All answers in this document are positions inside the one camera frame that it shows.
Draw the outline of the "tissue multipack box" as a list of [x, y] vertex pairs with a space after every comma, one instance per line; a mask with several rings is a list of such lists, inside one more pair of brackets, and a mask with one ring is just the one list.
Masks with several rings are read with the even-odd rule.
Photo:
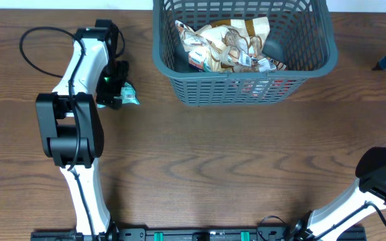
[[188, 63], [200, 72], [212, 72], [212, 58], [208, 47], [202, 46], [188, 53]]

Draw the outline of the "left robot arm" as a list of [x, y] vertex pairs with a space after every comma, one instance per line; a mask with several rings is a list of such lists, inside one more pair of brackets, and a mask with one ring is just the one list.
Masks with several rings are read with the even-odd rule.
[[107, 19], [72, 34], [74, 52], [60, 83], [36, 98], [42, 146], [63, 174], [76, 212], [71, 231], [33, 232], [32, 240], [119, 240], [101, 188], [104, 131], [97, 106], [118, 109], [129, 65], [118, 61], [121, 32]]

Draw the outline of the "orange pasta packet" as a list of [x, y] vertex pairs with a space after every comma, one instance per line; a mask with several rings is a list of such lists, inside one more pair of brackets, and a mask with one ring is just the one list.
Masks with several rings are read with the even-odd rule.
[[269, 61], [269, 65], [271, 67], [271, 70], [285, 70], [287, 68], [287, 66], [278, 61], [278, 60], [275, 60], [273, 58], [270, 58], [270, 57], [267, 57], [268, 61]]

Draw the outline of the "teal snack packet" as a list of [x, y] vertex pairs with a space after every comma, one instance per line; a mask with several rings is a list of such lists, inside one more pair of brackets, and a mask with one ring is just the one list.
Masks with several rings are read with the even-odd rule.
[[111, 86], [107, 83], [104, 89], [96, 94], [98, 108], [109, 107], [114, 110], [120, 109], [124, 104], [139, 104], [136, 91], [130, 82], [124, 82], [121, 86]]

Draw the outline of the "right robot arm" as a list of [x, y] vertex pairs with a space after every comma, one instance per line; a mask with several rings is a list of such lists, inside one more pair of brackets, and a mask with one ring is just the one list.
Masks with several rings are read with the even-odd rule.
[[386, 227], [386, 147], [370, 148], [359, 161], [356, 179], [336, 199], [299, 220], [287, 239], [337, 240], [363, 218], [376, 213]]

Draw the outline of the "grey plastic basket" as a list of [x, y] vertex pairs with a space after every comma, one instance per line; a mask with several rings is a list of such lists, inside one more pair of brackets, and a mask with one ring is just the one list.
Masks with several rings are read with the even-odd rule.
[[[224, 19], [267, 17], [263, 52], [285, 70], [201, 72], [188, 63], [175, 22], [193, 29]], [[338, 51], [325, 0], [153, 1], [153, 61], [189, 106], [280, 102], [309, 78], [327, 75]]]

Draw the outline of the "beige snack bag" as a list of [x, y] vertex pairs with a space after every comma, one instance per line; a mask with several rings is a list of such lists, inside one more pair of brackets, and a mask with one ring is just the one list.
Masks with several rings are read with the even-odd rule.
[[250, 68], [241, 68], [234, 72], [266, 72], [271, 70], [267, 59], [268, 56], [263, 53], [265, 42], [270, 34], [270, 25], [267, 17], [258, 17], [250, 20], [225, 19], [211, 24], [212, 27], [220, 25], [245, 26], [250, 37], [249, 56], [253, 61], [252, 66]]
[[175, 20], [175, 26], [178, 30], [180, 41], [183, 45], [184, 50], [189, 53], [191, 50], [197, 47], [208, 47], [212, 58], [212, 72], [219, 72], [220, 60], [218, 52], [211, 46], [210, 42], [181, 21]]

